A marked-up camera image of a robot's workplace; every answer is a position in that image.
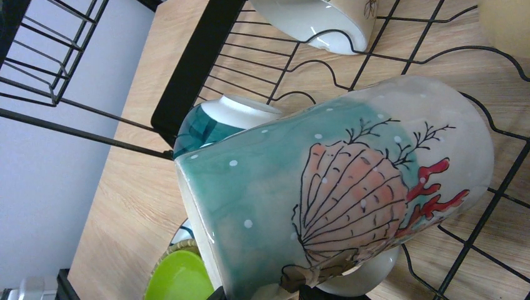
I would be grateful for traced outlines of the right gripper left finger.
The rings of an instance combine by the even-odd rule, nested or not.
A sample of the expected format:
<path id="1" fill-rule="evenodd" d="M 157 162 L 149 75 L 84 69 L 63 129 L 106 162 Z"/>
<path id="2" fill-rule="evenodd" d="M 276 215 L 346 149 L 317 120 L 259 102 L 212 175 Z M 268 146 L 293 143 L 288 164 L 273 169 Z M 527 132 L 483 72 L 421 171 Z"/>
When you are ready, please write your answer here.
<path id="1" fill-rule="evenodd" d="M 222 286 L 218 287 L 207 300 L 227 300 L 227 297 Z"/>

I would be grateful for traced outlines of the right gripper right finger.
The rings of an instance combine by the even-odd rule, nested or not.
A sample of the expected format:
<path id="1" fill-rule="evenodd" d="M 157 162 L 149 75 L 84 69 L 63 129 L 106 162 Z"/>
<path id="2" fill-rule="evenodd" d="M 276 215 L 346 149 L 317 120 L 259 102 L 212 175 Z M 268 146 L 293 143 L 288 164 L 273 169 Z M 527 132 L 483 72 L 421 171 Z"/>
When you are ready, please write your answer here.
<path id="1" fill-rule="evenodd" d="M 302 286 L 299 291 L 299 300 L 371 300 L 367 295 L 344 297 L 330 294 L 317 287 Z"/>

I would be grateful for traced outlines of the beige mug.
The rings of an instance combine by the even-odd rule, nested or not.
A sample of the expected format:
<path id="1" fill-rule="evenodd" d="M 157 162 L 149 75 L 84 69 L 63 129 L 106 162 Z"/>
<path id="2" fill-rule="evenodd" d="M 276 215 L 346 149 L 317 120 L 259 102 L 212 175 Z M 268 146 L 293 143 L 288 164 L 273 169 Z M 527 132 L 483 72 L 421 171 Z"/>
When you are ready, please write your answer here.
<path id="1" fill-rule="evenodd" d="M 473 207 L 494 146 L 459 91 L 405 75 L 174 163 L 212 282 L 228 299 L 286 299 Z"/>

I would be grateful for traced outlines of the teal patterned white bowl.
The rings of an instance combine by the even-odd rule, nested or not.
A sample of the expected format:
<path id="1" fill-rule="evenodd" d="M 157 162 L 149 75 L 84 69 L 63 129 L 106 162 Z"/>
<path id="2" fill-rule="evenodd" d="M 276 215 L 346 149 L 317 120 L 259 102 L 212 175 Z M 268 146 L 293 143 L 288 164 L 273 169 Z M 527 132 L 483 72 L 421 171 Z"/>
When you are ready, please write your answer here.
<path id="1" fill-rule="evenodd" d="M 176 136 L 172 157 L 195 151 L 243 130 L 284 116 L 275 107 L 242 96 L 224 94 L 194 106 Z"/>

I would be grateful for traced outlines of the plain white bowl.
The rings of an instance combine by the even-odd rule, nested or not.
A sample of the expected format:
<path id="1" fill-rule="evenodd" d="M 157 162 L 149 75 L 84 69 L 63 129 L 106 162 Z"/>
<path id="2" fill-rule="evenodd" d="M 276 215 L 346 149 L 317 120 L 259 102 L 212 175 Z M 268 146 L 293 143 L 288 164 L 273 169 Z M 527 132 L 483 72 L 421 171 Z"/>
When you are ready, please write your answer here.
<path id="1" fill-rule="evenodd" d="M 253 0 L 254 9 L 291 38 L 334 54 L 364 52 L 379 1 Z"/>

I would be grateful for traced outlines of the yellow mug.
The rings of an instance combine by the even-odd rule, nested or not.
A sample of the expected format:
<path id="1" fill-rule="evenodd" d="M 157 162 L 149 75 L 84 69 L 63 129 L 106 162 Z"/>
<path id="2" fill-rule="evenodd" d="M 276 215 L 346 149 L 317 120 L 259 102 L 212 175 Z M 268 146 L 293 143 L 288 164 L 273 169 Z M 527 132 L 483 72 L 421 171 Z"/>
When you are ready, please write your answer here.
<path id="1" fill-rule="evenodd" d="M 479 22 L 496 49 L 529 57 L 529 0 L 488 0 L 477 3 Z"/>

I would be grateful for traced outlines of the green plate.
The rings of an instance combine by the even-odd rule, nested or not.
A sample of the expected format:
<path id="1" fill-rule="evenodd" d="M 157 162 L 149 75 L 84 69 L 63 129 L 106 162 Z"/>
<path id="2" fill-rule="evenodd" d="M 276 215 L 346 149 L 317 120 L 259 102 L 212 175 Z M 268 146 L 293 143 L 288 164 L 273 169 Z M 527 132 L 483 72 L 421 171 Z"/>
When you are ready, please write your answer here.
<path id="1" fill-rule="evenodd" d="M 144 299 L 207 299 L 213 285 L 197 242 L 185 239 L 169 246 L 155 264 Z"/>

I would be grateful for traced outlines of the blue striped white plate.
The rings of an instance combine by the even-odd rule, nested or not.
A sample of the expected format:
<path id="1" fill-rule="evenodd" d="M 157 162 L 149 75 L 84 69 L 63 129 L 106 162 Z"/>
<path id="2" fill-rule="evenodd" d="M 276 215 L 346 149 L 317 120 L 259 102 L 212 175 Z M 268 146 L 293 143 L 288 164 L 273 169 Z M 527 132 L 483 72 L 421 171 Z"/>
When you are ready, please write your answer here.
<path id="1" fill-rule="evenodd" d="M 174 234 L 171 242 L 169 243 L 170 246 L 177 244 L 183 240 L 187 239 L 194 239 L 194 233 L 193 229 L 191 227 L 191 223 L 188 219 L 186 219 L 178 228 L 176 233 Z"/>

